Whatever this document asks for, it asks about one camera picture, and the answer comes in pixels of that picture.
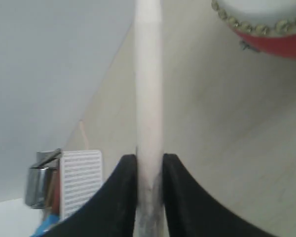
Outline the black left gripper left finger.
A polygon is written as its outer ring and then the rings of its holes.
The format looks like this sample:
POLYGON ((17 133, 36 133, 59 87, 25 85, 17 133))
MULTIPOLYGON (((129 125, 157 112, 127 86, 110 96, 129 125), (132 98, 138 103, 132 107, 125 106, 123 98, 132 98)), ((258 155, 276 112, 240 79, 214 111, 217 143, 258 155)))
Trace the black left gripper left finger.
POLYGON ((137 207, 137 159, 121 157, 96 194, 45 237, 131 237, 137 207))

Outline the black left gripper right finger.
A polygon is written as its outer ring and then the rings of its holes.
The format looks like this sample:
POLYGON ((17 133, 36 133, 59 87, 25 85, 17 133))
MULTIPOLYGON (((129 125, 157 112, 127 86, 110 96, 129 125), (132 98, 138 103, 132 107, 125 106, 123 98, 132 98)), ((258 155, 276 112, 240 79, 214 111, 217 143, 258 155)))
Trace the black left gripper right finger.
POLYGON ((267 237, 202 188, 176 154, 164 154, 163 201, 171 237, 267 237))

